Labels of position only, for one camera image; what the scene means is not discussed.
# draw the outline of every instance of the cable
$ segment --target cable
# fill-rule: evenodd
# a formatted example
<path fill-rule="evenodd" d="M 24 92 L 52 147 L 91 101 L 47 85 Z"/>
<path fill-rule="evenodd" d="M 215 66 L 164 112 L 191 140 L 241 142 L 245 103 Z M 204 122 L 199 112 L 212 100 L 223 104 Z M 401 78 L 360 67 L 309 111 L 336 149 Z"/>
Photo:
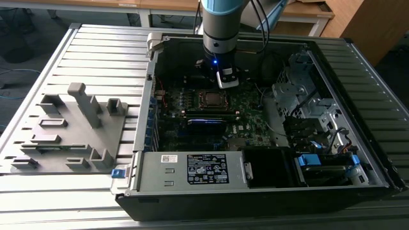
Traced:
<path fill-rule="evenodd" d="M 256 85 L 256 88 L 257 88 L 259 92 L 263 93 L 261 90 L 259 89 L 257 83 L 255 83 L 255 85 Z"/>
<path fill-rule="evenodd" d="M 284 135 L 284 134 L 276 132 L 276 130 L 268 125 L 268 123 L 267 123 L 267 126 L 268 126 L 269 130 L 273 131 L 273 133 L 276 133 L 276 134 L 279 134 L 279 135 L 281 135 L 281 136 L 284 136 L 284 137 L 288 137 L 287 135 Z"/>
<path fill-rule="evenodd" d="M 0 69 L 12 70 L 12 69 L 4 68 L 4 67 L 0 67 Z"/>
<path fill-rule="evenodd" d="M 197 10 L 196 10 L 195 22 L 193 22 L 193 34 L 195 34 L 195 30 L 196 30 L 196 21 L 197 21 L 199 11 L 200 11 L 200 0 L 197 1 Z"/>
<path fill-rule="evenodd" d="M 265 93 L 265 91 L 267 91 L 268 89 L 265 89 L 264 91 L 263 91 L 263 93 L 261 93 L 261 97 L 260 97 L 260 105 L 261 105 L 261 103 L 263 103 L 263 97 L 264 97 L 264 93 Z"/>
<path fill-rule="evenodd" d="M 267 12 L 265 12 L 265 10 L 264 10 L 264 7 L 263 7 L 263 5 L 261 5 L 261 3 L 260 3 L 260 0 L 256 0 L 256 2 L 257 2 L 259 6 L 260 6 L 260 8 L 261 8 L 261 13 L 263 13 L 264 20 L 265 20 L 265 22 L 267 22 L 267 27 L 268 27 L 268 39 L 267 39 L 265 47 L 263 48 L 263 50 L 264 50 L 264 49 L 267 48 L 268 42 L 269 42 L 269 24 L 268 24 L 268 16 L 267 16 Z"/>
<path fill-rule="evenodd" d="M 263 26 L 260 14 L 259 14 L 259 11 L 257 11 L 257 8 L 256 8 L 256 4 L 255 4 L 255 1 L 253 1 L 253 0 L 251 0 L 251 4 L 252 4 L 252 6 L 253 6 L 255 13 L 256 13 L 256 16 L 257 16 L 260 25 L 261 25 L 261 27 L 263 27 L 263 30 L 261 30 L 261 35 L 263 35 L 263 48 L 261 48 L 261 50 L 259 50 L 259 51 L 256 52 L 256 54 L 260 54 L 260 53 L 265 50 L 265 48 L 267 48 L 267 40 L 265 40 L 267 38 L 265 38 L 265 31 L 264 31 L 264 26 Z"/>
<path fill-rule="evenodd" d="M 0 98 L 3 98 L 3 99 L 13 99 L 13 100 L 16 100 L 16 99 L 23 99 L 24 97 L 4 97 L 4 96 L 0 96 Z"/>
<path fill-rule="evenodd" d="M 199 19 L 200 19 L 200 23 L 204 23 L 204 21 L 203 21 L 203 13 L 201 13 L 200 7 L 199 7 Z"/>
<path fill-rule="evenodd" d="M 344 129 L 346 130 L 345 127 L 338 127 L 338 129 L 334 131 L 334 134 L 330 137 L 330 144 L 328 145 L 326 154 L 330 154 L 330 149 L 332 149 L 332 145 L 333 145 L 334 139 L 337 137 L 338 132 L 341 132 Z"/>
<path fill-rule="evenodd" d="M 179 21 L 179 23 L 181 23 L 181 21 L 183 21 L 184 19 L 185 19 L 185 17 L 183 16 L 181 19 L 180 19 L 180 21 Z"/>
<path fill-rule="evenodd" d="M 307 96 L 307 98 L 304 99 L 304 101 L 296 106 L 296 108 L 293 109 L 293 111 L 291 112 L 289 116 L 293 116 L 295 112 L 305 105 L 305 103 L 308 103 L 308 101 L 313 98 L 315 94 L 319 92 L 317 89 L 315 89 L 312 91 L 312 93 Z"/>
<path fill-rule="evenodd" d="M 12 71 L 31 71 L 31 72 L 36 72 L 39 74 L 41 73 L 40 71 L 37 71 L 35 69 L 11 69 L 8 71 L 1 72 L 0 75 L 4 74 L 4 73 L 12 72 Z"/>
<path fill-rule="evenodd" d="M 340 153 L 345 153 L 346 149 L 352 146 L 352 140 L 349 139 L 348 135 L 345 134 L 345 139 L 348 140 L 348 143 L 344 145 L 341 151 L 338 152 Z"/>
<path fill-rule="evenodd" d="M 168 104 L 167 104 L 167 102 L 165 102 L 164 85 L 161 84 L 161 80 L 160 80 L 160 78 L 159 78 L 157 76 L 156 76 L 156 79 L 157 79 L 157 81 L 159 81 L 160 89 L 161 89 L 161 92 L 163 92 L 161 102 L 164 103 L 165 108 L 168 108 Z"/>

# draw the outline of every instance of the floor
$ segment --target floor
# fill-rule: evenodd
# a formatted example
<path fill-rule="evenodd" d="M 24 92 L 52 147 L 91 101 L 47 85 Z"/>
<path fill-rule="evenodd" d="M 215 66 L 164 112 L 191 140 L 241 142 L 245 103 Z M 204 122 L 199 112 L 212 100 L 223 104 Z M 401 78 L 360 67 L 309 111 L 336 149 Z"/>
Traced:
<path fill-rule="evenodd" d="M 32 22 L 36 26 L 36 31 L 25 35 L 25 39 L 35 51 L 35 57 L 20 64 L 9 64 L 0 57 L 0 68 L 35 69 L 41 71 L 71 23 L 129 26 L 128 17 L 124 13 L 57 11 L 57 16 L 57 19 L 51 19 L 45 10 L 32 9 Z M 181 29 L 192 28 L 193 17 L 165 16 L 164 19 L 167 23 L 161 23 L 160 17 L 153 16 L 153 26 Z M 402 46 L 401 49 L 386 55 L 377 66 L 381 76 L 406 105 L 409 105 L 409 95 L 406 93 L 409 78 L 405 77 L 409 73 L 408 60 L 408 48 Z M 0 96 L 24 97 L 36 78 L 37 74 L 35 72 L 9 72 L 1 74 L 0 80 L 8 86 L 0 90 Z M 0 98 L 0 133 L 5 129 L 21 102 L 23 99 L 11 100 Z"/>

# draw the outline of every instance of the aluminum extrusion table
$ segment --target aluminum extrusion table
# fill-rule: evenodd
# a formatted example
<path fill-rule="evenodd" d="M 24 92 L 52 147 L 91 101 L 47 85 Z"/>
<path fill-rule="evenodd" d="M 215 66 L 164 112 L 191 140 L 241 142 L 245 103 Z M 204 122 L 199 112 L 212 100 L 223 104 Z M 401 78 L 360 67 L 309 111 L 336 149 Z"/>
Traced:
<path fill-rule="evenodd" d="M 116 164 L 129 163 L 147 75 L 145 41 L 153 31 L 191 32 L 101 25 L 71 26 L 0 138 L 0 159 L 15 141 L 31 136 L 29 129 L 37 124 L 37 117 L 44 114 L 36 106 L 41 94 L 65 94 L 68 84 L 79 81 L 88 85 L 87 93 L 96 95 L 100 102 L 115 96 L 129 104 Z M 408 111 L 354 45 L 342 39 L 276 37 L 311 39 L 317 42 L 369 127 L 377 130 L 376 137 L 388 137 L 381 144 L 382 148 L 401 177 L 408 181 L 408 131 L 382 129 L 386 123 L 397 129 L 402 128 L 400 120 L 408 117 Z M 69 96 L 61 95 L 61 98 L 69 100 Z M 8 170 L 7 164 L 0 161 L 0 172 L 7 173 Z M 111 182 L 111 176 L 101 174 L 4 174 L 0 176 L 0 229 L 129 229 L 175 226 L 199 228 L 409 217 L 406 192 L 389 200 L 370 201 L 337 213 L 323 215 L 143 223 L 135 222 L 115 202 L 109 191 Z"/>

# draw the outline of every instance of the table leg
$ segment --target table leg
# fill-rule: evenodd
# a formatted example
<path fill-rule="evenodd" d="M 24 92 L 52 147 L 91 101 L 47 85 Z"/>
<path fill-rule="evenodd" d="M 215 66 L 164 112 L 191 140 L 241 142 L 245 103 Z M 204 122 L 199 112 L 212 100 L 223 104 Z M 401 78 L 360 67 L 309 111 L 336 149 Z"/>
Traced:
<path fill-rule="evenodd" d="M 131 26 L 137 26 L 139 22 L 139 15 L 136 13 L 127 13 L 128 22 Z"/>
<path fill-rule="evenodd" d="M 308 36 L 320 37 L 328 23 L 328 18 L 320 18 L 309 32 Z"/>
<path fill-rule="evenodd" d="M 48 15 L 49 15 L 49 17 L 51 17 L 52 19 L 55 19 L 55 18 L 59 17 L 59 16 L 57 16 L 57 10 L 47 10 L 47 12 L 48 12 Z"/>
<path fill-rule="evenodd" d="M 149 9 L 140 9 L 141 27 L 152 27 L 152 14 Z"/>

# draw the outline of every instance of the warning symbols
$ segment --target warning symbols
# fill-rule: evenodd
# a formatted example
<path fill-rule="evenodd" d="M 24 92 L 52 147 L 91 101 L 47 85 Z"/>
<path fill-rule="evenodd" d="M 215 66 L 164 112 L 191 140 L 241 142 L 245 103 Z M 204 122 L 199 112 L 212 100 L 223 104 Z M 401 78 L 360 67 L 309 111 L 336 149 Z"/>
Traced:
<path fill-rule="evenodd" d="M 188 155 L 188 183 L 229 183 L 225 154 Z"/>

